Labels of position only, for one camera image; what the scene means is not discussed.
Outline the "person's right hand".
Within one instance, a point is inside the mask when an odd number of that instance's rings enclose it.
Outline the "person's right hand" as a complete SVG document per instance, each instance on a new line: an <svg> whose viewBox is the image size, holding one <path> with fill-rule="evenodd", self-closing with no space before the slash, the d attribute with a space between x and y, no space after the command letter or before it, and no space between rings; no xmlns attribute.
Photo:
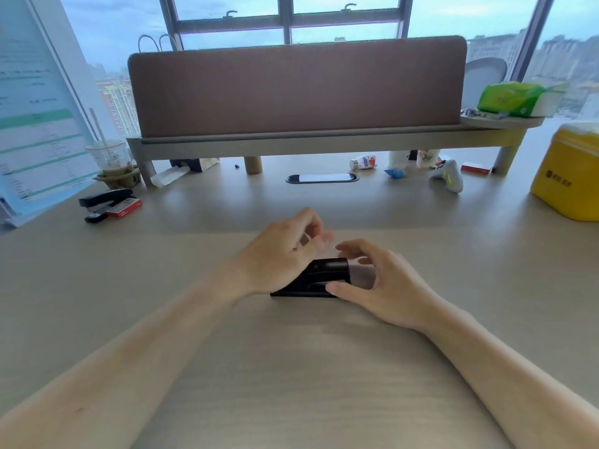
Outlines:
<svg viewBox="0 0 599 449"><path fill-rule="evenodd" d="M379 319L400 327L425 332L437 321L439 296L427 285L403 256L365 239L343 241L335 246L339 257L357 260L369 256L375 282L368 302L354 303Z"/></svg>

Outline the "person's left hand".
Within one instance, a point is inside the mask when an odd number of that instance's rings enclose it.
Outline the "person's left hand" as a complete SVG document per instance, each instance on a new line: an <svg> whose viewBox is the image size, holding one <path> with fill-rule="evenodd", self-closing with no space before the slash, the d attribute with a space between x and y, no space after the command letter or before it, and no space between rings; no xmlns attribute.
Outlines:
<svg viewBox="0 0 599 449"><path fill-rule="evenodd" d="M278 291L323 253L297 252L299 236L292 217L267 226L227 264L224 277L234 285L236 294Z"/></svg>

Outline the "compact black stapler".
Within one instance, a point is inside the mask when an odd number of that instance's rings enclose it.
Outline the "compact black stapler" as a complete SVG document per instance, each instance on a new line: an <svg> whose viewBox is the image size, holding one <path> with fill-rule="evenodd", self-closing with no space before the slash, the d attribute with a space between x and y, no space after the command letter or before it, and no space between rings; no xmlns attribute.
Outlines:
<svg viewBox="0 0 599 449"><path fill-rule="evenodd" d="M313 260L289 285L270 294L271 297L334 298L326 290L329 282L350 281L350 268L345 258Z"/></svg>

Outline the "person's left forearm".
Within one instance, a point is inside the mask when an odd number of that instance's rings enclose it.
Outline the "person's left forearm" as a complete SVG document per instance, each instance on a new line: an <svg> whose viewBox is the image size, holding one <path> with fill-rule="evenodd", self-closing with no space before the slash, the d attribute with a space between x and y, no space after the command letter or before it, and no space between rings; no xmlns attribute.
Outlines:
<svg viewBox="0 0 599 449"><path fill-rule="evenodd" d="M223 316L256 292L218 271L0 418L0 449L129 449Z"/></svg>

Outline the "person's right forearm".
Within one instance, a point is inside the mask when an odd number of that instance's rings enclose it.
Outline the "person's right forearm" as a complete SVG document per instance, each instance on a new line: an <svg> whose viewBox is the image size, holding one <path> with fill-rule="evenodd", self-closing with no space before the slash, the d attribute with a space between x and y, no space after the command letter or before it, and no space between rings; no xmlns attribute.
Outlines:
<svg viewBox="0 0 599 449"><path fill-rule="evenodd" d="M599 409L453 305L426 307L421 330L517 449L599 449Z"/></svg>

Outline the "grey desk riser shelf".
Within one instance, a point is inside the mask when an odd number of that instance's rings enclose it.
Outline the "grey desk riser shelf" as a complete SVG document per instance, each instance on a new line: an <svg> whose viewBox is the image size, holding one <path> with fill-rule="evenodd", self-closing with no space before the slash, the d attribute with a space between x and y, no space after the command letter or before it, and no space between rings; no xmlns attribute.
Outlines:
<svg viewBox="0 0 599 449"><path fill-rule="evenodd" d="M336 154L359 151L408 151L501 147L493 166L505 175L527 130L545 118L483 120L460 117L460 124L404 128L362 128L243 135L128 138L144 183L156 174L154 160Z"/></svg>

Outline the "white handheld device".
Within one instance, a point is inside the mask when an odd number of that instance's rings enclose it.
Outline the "white handheld device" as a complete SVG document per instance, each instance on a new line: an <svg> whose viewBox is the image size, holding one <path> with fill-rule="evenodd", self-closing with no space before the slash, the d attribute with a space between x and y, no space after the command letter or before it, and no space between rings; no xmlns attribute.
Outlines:
<svg viewBox="0 0 599 449"><path fill-rule="evenodd" d="M463 191L464 184L460 166L454 159L446 160L437 166L431 172L430 178L444 181L446 188L454 194L459 194Z"/></svg>

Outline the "dark blue paper bag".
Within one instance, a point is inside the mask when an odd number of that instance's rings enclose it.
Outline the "dark blue paper bag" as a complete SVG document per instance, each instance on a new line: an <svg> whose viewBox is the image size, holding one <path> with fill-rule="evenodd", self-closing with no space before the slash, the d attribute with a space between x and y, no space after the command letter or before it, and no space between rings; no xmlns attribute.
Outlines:
<svg viewBox="0 0 599 449"><path fill-rule="evenodd" d="M171 167L187 167L190 172L201 173L221 162L220 158L196 158L169 160Z"/></svg>

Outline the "white paper packet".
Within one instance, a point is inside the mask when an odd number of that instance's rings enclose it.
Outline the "white paper packet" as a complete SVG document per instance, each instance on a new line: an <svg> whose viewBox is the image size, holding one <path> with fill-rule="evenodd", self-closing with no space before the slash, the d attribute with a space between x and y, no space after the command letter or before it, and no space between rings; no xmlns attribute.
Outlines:
<svg viewBox="0 0 599 449"><path fill-rule="evenodd" d="M173 166L161 173L151 176L150 181L155 187L163 188L190 173L190 171L191 169L189 166Z"/></svg>

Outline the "red staple box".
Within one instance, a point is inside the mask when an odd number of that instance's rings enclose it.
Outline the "red staple box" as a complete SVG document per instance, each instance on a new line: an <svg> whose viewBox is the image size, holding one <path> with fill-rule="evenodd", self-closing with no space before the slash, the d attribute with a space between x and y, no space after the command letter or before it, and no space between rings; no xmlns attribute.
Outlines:
<svg viewBox="0 0 599 449"><path fill-rule="evenodd" d="M130 197L112 206L107 210L106 214L108 217L121 219L141 208L142 205L143 203L140 199Z"/></svg>

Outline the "brown paper cup holder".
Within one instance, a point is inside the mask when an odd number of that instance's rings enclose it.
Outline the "brown paper cup holder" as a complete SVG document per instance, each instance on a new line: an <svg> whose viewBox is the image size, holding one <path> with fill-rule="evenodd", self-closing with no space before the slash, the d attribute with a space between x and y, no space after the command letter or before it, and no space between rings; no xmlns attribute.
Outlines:
<svg viewBox="0 0 599 449"><path fill-rule="evenodd" d="M137 166L127 166L116 170L104 170L98 173L94 180L104 183L109 190L132 189L141 180Z"/></svg>

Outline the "plastic drink cup with straw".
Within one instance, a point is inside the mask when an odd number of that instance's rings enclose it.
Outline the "plastic drink cup with straw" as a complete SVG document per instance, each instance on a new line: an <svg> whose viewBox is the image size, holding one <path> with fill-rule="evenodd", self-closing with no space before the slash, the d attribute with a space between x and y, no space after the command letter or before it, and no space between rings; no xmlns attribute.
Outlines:
<svg viewBox="0 0 599 449"><path fill-rule="evenodd" d="M106 177L117 177L133 172L128 143L125 140L110 140L104 135L94 108L89 108L94 127L100 140L85 147L92 156L101 173Z"/></svg>

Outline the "green tissue pack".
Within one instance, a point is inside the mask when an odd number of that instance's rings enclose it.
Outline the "green tissue pack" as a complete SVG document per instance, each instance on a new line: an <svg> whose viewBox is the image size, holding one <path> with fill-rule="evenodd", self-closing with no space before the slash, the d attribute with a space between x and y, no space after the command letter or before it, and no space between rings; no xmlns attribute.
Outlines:
<svg viewBox="0 0 599 449"><path fill-rule="evenodd" d="M569 82L549 87L517 81L489 85L483 90L476 108L518 118L549 118L558 111L569 87Z"/></svg>

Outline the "printed paper sheet with tables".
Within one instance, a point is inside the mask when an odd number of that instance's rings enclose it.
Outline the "printed paper sheet with tables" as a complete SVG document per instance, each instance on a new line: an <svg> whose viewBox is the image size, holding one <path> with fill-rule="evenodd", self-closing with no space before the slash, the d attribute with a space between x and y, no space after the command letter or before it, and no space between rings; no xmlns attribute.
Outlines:
<svg viewBox="0 0 599 449"><path fill-rule="evenodd" d="M31 0L0 0L0 226L92 184L94 137Z"/></svg>

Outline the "grey window frame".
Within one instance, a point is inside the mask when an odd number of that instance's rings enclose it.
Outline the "grey window frame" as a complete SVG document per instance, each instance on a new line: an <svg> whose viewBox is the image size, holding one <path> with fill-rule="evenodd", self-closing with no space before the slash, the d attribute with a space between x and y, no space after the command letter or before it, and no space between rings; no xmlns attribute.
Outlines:
<svg viewBox="0 0 599 449"><path fill-rule="evenodd" d="M290 45L292 29L312 27L337 27L356 24L397 23L395 36L408 37L413 0L398 0L398 6L381 9L351 9L352 3L338 11L298 14L294 11L294 0L276 0L277 13L249 17L235 17L235 10L227 11L220 18L182 20L179 18L175 0L159 0L163 20L171 47L183 51L182 35L217 33L227 31L251 31L281 29L283 43ZM522 81L540 40L555 0L536 0L515 62L506 75L509 81Z"/></svg>

